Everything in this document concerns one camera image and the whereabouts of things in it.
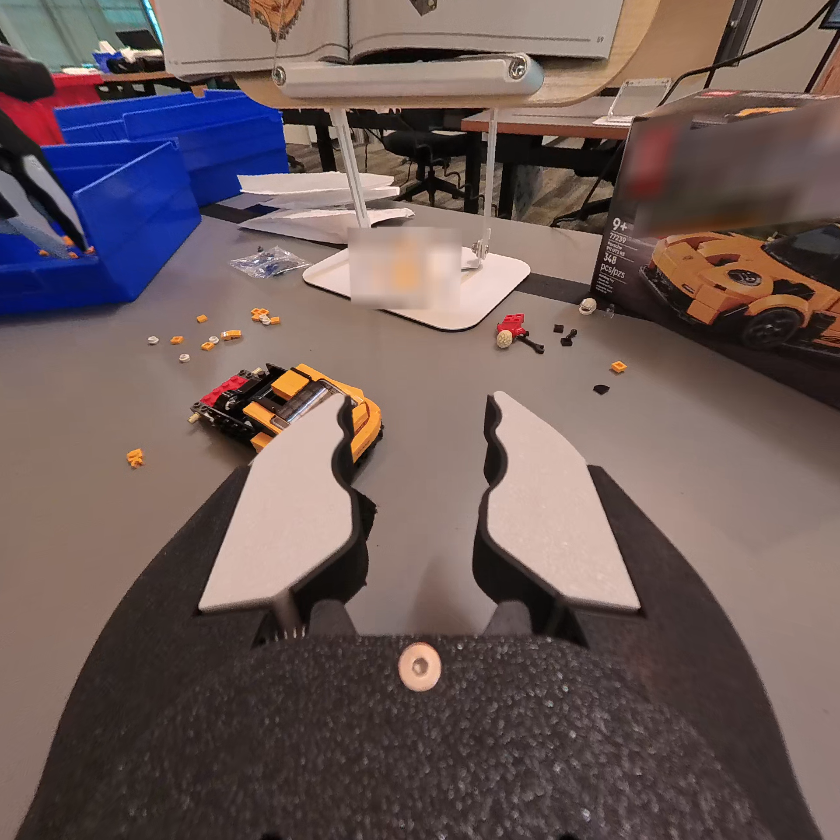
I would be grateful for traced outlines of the orange black lego car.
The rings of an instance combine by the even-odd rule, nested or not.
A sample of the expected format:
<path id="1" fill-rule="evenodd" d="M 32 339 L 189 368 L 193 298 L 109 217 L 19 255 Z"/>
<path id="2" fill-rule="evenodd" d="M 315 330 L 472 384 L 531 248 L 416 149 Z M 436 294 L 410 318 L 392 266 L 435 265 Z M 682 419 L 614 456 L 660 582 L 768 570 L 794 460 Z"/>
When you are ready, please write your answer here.
<path id="1" fill-rule="evenodd" d="M 204 424 L 260 452 L 334 395 L 350 399 L 351 452 L 358 465 L 382 439 L 380 407 L 360 388 L 335 381 L 306 364 L 285 369 L 267 363 L 252 371 L 239 371 L 196 401 L 188 422 Z"/>

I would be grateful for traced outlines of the lego instruction booklet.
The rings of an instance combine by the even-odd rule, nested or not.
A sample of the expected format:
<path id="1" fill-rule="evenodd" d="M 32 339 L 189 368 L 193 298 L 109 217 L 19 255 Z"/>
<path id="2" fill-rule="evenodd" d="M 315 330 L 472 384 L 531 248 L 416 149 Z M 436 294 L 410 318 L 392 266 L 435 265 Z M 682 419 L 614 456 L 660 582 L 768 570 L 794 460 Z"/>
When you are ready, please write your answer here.
<path id="1" fill-rule="evenodd" d="M 609 57 L 621 1 L 158 1 L 165 65 L 184 76 L 276 60 L 357 64 L 524 53 Z"/>

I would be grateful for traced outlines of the scattered orange white lego pieces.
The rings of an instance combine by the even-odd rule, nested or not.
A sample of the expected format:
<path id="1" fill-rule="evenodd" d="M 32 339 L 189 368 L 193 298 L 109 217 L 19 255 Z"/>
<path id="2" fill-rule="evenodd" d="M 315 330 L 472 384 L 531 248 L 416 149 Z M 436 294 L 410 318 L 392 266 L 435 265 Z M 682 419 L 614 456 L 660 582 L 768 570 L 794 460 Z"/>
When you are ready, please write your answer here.
<path id="1" fill-rule="evenodd" d="M 211 354 L 219 346 L 244 342 L 249 335 L 249 329 L 277 329 L 282 323 L 283 318 L 279 312 L 268 308 L 248 310 L 245 326 L 241 328 L 227 326 L 211 317 L 208 312 L 200 311 L 188 320 L 180 322 L 179 332 L 153 333 L 143 341 L 143 346 L 167 351 L 177 364 L 187 365 L 196 355 Z"/>

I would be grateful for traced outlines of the person's left forearm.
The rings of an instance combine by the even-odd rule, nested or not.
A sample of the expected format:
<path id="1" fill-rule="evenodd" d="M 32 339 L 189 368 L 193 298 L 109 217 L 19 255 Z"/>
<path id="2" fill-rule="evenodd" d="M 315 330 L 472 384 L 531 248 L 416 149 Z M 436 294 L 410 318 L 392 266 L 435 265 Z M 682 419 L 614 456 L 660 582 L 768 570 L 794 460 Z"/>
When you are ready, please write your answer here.
<path id="1" fill-rule="evenodd" d="M 1 43 L 1 93 L 20 102 L 36 102 L 56 93 L 47 66 Z"/>

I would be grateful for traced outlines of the heap of orange lego parts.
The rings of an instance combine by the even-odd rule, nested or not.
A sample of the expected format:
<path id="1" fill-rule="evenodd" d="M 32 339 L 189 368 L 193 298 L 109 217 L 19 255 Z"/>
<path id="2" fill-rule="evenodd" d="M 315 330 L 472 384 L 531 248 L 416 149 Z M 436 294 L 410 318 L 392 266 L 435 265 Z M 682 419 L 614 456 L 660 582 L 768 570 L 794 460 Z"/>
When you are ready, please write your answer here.
<path id="1" fill-rule="evenodd" d="M 43 247 L 38 244 L 38 255 L 44 258 L 56 259 L 80 259 L 83 256 L 95 256 L 97 250 L 91 245 L 87 248 L 80 248 L 69 236 L 63 235 L 59 237 L 60 245 L 57 241 L 46 243 L 48 247 Z"/>

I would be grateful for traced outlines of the black metal pole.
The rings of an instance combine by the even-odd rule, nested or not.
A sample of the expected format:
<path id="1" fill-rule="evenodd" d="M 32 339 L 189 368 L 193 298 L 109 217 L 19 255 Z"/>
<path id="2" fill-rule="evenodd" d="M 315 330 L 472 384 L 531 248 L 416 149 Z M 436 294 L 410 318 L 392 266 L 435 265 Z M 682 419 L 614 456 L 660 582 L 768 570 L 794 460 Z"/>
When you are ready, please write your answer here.
<path id="1" fill-rule="evenodd" d="M 734 1 L 715 55 L 714 64 L 735 60 L 742 54 L 763 1 Z"/>

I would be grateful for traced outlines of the lego set box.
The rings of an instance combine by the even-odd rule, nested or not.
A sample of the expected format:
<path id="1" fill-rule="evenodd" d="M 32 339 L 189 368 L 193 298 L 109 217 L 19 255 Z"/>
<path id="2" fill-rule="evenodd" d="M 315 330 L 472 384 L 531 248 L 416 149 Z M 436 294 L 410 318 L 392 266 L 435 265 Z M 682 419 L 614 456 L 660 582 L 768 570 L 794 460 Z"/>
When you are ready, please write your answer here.
<path id="1" fill-rule="evenodd" d="M 711 90 L 637 116 L 591 296 L 838 409 L 838 105 Z"/>

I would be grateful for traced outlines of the black swivel office chair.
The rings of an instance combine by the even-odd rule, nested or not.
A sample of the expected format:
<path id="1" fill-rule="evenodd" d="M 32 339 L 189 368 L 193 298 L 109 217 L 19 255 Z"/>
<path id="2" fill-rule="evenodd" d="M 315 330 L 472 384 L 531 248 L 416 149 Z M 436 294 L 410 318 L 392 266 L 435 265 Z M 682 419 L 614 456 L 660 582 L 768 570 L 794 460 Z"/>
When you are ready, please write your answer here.
<path id="1" fill-rule="evenodd" d="M 397 200 L 410 203 L 415 196 L 425 193 L 429 205 L 435 207 L 437 193 L 445 193 L 458 200 L 466 199 L 460 181 L 455 185 L 437 176 L 435 170 L 442 167 L 448 172 L 453 159 L 466 157 L 470 146 L 467 133 L 396 130 L 385 134 L 381 141 L 386 151 L 416 167 L 416 183 L 401 190 Z"/>

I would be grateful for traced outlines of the white book stand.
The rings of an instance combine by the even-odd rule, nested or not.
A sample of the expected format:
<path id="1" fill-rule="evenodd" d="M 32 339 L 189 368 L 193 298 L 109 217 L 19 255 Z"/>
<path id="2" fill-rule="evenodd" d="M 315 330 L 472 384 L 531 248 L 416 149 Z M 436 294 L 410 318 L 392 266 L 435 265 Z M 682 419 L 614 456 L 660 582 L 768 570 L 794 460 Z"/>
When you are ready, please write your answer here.
<path id="1" fill-rule="evenodd" d="M 371 228 L 358 165 L 347 161 L 359 226 L 349 231 L 345 250 L 310 266 L 302 278 L 354 304 L 435 329 L 475 327 L 530 272 L 525 262 L 490 252 L 499 109 L 574 104 L 630 78 L 630 69 L 651 66 L 667 77 L 677 75 L 697 58 L 714 57 L 731 8 L 732 2 L 623 2 L 605 59 L 542 58 L 519 52 L 348 65 L 276 59 L 271 71 L 236 72 L 239 86 L 262 104 L 328 110 L 344 154 L 351 154 L 347 111 L 352 106 L 491 109 L 484 229 L 470 255 L 462 248 L 461 257 L 455 257 L 458 240 L 451 231 Z"/>

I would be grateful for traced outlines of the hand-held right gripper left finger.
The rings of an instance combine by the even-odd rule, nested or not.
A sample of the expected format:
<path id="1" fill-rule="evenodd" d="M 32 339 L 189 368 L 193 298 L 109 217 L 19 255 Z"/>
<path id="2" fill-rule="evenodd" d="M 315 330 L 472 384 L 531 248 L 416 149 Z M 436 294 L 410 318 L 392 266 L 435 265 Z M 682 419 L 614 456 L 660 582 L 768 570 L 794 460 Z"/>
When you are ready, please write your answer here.
<path id="1" fill-rule="evenodd" d="M 351 486 L 350 398 L 331 394 L 254 458 L 198 602 L 201 613 L 310 614 L 366 583 L 363 501 Z"/>

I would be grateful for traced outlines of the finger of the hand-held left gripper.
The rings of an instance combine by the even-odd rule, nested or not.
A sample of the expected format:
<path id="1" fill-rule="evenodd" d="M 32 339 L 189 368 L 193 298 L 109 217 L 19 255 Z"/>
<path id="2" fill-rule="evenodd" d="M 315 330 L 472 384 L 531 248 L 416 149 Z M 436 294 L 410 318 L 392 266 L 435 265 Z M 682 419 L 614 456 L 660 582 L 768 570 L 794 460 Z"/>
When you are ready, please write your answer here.
<path id="1" fill-rule="evenodd" d="M 64 236 L 81 253 L 90 251 L 73 202 L 49 165 L 38 156 L 25 156 L 25 192 L 43 215 L 59 225 Z"/>
<path id="2" fill-rule="evenodd" d="M 5 172 L 1 173 L 1 233 L 24 236 L 35 246 L 41 244 L 45 248 L 51 241 L 61 244 L 23 187 Z"/>

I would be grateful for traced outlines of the clear acrylic stand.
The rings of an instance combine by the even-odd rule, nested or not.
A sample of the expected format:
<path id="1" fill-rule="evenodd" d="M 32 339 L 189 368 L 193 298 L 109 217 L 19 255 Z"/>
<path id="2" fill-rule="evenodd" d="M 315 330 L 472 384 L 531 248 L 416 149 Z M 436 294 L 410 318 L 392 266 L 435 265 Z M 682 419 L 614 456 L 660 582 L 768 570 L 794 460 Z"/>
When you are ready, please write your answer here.
<path id="1" fill-rule="evenodd" d="M 594 125 L 628 128 L 635 118 L 655 110 L 672 84 L 669 78 L 625 80 L 606 115 Z"/>

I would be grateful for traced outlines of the clear bag of dark pieces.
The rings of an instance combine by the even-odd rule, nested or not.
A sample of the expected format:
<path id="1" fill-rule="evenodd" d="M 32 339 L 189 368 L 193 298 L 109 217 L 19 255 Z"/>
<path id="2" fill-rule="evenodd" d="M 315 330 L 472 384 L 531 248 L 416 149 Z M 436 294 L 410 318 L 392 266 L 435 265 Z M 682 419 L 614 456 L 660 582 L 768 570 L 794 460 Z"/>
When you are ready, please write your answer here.
<path id="1" fill-rule="evenodd" d="M 228 263 L 237 272 L 253 279 L 281 277 L 295 270 L 305 270 L 312 263 L 282 247 L 258 248 L 253 255 L 232 259 Z"/>

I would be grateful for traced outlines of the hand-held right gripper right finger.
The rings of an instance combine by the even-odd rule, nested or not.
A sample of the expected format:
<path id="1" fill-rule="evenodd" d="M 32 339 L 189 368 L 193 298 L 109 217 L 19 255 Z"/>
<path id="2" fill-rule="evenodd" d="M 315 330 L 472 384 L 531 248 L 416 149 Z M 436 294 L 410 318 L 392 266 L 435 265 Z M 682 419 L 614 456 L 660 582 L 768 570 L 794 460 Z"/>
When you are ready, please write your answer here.
<path id="1" fill-rule="evenodd" d="M 472 560 L 496 604 L 530 614 L 557 606 L 636 614 L 642 603 L 585 458 L 505 392 L 488 395 L 486 489 Z"/>

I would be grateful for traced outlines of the red plastic bin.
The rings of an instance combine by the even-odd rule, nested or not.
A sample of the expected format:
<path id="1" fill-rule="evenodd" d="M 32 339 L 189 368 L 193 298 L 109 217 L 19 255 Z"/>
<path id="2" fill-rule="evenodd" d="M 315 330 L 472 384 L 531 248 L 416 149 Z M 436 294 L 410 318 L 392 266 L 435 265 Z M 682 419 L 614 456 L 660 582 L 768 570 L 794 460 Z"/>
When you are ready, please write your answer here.
<path id="1" fill-rule="evenodd" d="M 48 98 L 32 102 L 15 100 L 1 95 L 1 110 L 38 145 L 63 144 L 55 110 L 64 107 L 100 102 L 98 87 L 102 77 L 73 76 L 66 73 L 52 75 L 56 92 Z"/>

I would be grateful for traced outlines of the long blue plastic bin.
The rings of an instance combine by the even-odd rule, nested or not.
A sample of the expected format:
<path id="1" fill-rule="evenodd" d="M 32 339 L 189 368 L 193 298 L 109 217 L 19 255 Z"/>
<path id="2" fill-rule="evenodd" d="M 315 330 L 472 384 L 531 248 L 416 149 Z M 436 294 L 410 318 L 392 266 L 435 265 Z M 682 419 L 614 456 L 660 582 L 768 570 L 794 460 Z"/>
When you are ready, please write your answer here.
<path id="1" fill-rule="evenodd" d="M 166 141 L 182 154 L 198 205 L 240 193 L 241 175 L 290 172 L 280 111 L 242 91 L 190 91 L 55 110 L 68 144 Z"/>

